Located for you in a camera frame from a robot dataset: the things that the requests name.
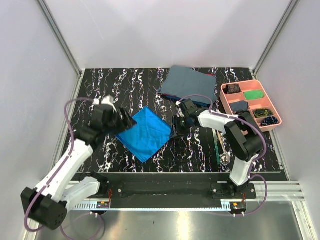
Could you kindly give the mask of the blue cloth napkin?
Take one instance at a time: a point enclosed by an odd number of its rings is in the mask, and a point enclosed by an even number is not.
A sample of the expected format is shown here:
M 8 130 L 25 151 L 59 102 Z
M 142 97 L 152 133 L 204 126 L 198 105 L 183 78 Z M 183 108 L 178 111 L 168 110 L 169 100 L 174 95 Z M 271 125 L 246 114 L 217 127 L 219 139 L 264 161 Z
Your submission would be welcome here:
M 116 138 L 145 163 L 170 140 L 171 127 L 147 106 L 132 118 L 136 125 Z

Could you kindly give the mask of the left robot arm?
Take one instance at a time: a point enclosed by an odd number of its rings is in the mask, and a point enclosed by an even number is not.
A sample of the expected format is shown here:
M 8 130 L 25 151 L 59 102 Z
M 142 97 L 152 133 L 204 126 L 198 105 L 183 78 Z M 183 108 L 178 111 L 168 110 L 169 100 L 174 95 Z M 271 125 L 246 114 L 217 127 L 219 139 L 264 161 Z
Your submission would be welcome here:
M 55 230 L 62 225 L 68 211 L 84 199 L 103 198 L 108 193 L 108 180 L 97 173 L 91 173 L 71 188 L 67 186 L 107 135 L 124 133 L 136 124 L 122 107 L 116 108 L 111 103 L 95 105 L 89 123 L 75 132 L 68 150 L 50 173 L 36 187 L 26 187 L 22 191 L 25 219 Z

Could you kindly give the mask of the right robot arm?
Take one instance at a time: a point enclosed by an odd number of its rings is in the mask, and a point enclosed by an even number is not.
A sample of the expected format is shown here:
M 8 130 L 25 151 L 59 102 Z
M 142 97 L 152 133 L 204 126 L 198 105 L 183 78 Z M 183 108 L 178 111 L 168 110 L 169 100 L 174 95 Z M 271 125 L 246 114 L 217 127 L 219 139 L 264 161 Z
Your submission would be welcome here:
M 251 114 L 229 115 L 198 107 L 191 99 L 176 103 L 178 113 L 172 117 L 170 138 L 186 135 L 193 127 L 213 129 L 225 134 L 235 157 L 229 180 L 222 194 L 239 198 L 250 182 L 253 162 L 266 153 L 266 140 Z

